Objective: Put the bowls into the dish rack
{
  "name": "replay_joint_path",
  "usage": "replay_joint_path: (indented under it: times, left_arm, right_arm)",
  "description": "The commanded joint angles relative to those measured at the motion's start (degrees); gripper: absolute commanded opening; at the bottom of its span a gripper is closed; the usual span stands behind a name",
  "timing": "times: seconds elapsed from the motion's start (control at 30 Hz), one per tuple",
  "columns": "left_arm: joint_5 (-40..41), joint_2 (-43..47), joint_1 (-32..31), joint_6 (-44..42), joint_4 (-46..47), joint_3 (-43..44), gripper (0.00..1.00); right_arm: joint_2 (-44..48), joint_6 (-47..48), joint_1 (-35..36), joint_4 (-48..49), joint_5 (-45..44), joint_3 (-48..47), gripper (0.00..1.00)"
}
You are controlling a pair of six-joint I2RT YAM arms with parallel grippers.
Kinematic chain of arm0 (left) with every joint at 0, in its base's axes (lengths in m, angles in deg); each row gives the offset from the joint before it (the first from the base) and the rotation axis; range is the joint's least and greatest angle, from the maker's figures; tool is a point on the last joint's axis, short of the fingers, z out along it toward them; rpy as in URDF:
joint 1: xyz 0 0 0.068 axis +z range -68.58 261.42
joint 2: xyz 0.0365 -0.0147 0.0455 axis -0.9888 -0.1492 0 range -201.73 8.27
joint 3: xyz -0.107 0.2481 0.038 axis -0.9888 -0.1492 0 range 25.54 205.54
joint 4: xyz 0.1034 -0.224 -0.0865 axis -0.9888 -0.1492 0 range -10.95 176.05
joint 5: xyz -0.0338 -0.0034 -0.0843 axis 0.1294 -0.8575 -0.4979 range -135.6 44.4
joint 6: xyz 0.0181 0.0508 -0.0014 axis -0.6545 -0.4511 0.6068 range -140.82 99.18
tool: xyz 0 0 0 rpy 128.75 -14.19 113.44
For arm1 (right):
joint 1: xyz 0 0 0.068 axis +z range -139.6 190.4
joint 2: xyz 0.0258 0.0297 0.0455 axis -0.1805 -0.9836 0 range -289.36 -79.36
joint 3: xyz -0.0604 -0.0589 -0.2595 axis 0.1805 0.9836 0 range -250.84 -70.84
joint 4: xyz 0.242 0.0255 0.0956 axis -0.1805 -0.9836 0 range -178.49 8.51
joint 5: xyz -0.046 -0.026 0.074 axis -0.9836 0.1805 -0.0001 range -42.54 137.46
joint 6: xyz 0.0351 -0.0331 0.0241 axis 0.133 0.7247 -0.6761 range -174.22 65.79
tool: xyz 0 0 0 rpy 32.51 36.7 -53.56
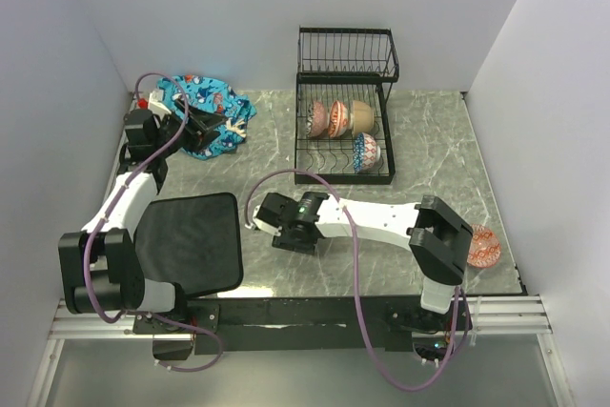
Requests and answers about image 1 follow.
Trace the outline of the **blue triangle pattern bowl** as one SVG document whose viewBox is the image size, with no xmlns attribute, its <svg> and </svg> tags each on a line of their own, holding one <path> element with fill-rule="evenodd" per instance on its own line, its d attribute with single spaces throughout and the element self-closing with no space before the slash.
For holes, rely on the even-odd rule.
<svg viewBox="0 0 610 407">
<path fill-rule="evenodd" d="M 355 173 L 371 170 L 381 157 L 381 149 L 368 133 L 361 132 L 354 140 L 353 165 Z"/>
</svg>

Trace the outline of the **black leaf pattern bowl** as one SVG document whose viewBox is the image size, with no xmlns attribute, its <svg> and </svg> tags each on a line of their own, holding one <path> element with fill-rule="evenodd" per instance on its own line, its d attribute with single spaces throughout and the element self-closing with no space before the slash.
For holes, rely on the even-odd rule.
<svg viewBox="0 0 610 407">
<path fill-rule="evenodd" d="M 308 137 L 319 137 L 325 133 L 329 125 L 329 114 L 321 101 L 313 101 L 308 110 L 306 128 Z"/>
</svg>

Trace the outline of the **black wire dish rack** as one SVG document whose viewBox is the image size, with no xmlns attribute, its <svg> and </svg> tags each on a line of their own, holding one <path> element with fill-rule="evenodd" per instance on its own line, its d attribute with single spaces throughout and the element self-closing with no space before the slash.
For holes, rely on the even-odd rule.
<svg viewBox="0 0 610 407">
<path fill-rule="evenodd" d="M 388 185 L 396 173 L 387 104 L 399 79 L 391 30 L 301 27 L 297 40 L 295 182 Z"/>
</svg>

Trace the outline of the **orange floral bowl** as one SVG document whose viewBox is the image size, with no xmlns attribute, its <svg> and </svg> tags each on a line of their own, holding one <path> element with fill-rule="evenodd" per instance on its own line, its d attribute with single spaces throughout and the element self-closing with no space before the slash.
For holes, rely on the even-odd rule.
<svg viewBox="0 0 610 407">
<path fill-rule="evenodd" d="M 352 128 L 351 112 L 343 102 L 336 100 L 330 109 L 328 135 L 338 138 Z"/>
</svg>

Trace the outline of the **white beige bowl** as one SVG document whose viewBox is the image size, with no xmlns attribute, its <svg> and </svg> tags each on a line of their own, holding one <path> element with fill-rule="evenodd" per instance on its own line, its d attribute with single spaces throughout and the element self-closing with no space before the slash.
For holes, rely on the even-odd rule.
<svg viewBox="0 0 610 407">
<path fill-rule="evenodd" d="M 370 133 L 375 125 L 373 109 L 366 103 L 353 100 L 350 107 L 350 130 L 353 136 Z"/>
</svg>

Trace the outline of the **red geometric pattern bowl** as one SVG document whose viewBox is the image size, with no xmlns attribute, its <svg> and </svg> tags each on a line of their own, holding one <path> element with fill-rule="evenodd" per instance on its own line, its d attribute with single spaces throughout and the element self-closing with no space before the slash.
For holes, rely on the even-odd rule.
<svg viewBox="0 0 610 407">
<path fill-rule="evenodd" d="M 495 266 L 501 256 L 501 244 L 495 233 L 486 226 L 473 224 L 473 237 L 467 263 L 475 268 L 487 269 Z"/>
</svg>

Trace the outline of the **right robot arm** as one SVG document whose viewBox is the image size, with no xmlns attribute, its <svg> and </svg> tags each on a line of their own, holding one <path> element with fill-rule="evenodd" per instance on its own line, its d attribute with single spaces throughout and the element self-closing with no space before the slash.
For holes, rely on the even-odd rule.
<svg viewBox="0 0 610 407">
<path fill-rule="evenodd" d="M 296 201 L 268 193 L 254 208 L 254 226 L 273 246 L 312 254 L 322 238 L 350 237 L 408 250 L 423 273 L 419 322 L 438 329 L 451 317 L 454 289 L 463 282 L 473 228 L 447 203 L 425 195 L 416 203 L 382 204 L 306 192 Z"/>
</svg>

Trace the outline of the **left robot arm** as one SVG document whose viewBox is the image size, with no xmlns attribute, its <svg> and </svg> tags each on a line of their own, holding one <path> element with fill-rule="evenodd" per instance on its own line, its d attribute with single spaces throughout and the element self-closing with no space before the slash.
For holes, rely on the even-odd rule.
<svg viewBox="0 0 610 407">
<path fill-rule="evenodd" d="M 183 108 L 175 113 L 136 108 L 125 117 L 127 138 L 119 154 L 119 174 L 100 210 L 80 231 L 58 243 L 64 298 L 75 314 L 156 313 L 168 332 L 184 330 L 191 310 L 182 288 L 144 276 L 133 236 L 167 176 L 168 156 L 185 149 L 203 152 L 220 135 L 226 116 Z"/>
</svg>

